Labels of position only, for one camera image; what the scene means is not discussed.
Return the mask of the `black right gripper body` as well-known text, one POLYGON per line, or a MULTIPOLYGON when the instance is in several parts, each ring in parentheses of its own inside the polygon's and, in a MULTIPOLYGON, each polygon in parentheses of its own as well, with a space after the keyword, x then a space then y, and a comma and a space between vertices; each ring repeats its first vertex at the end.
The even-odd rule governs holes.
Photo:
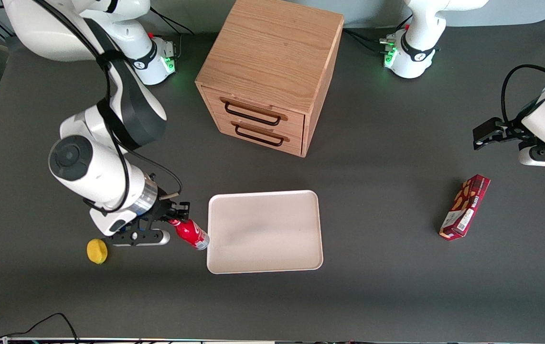
POLYGON ((169 220, 178 220, 177 203, 172 198, 178 196, 178 193, 159 194, 152 207, 144 213, 144 229, 152 229, 156 221, 168 222, 169 220))

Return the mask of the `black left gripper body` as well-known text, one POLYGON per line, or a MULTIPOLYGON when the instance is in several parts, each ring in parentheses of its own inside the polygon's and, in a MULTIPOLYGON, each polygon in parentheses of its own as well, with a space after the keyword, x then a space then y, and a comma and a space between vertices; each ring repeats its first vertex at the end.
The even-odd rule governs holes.
POLYGON ((522 145, 537 145, 538 144, 537 137, 524 126, 524 124, 522 123, 522 119, 523 118, 516 117, 515 119, 512 119, 512 120, 509 120, 509 119, 503 120, 502 143, 507 143, 513 140, 519 140, 522 143, 522 145))

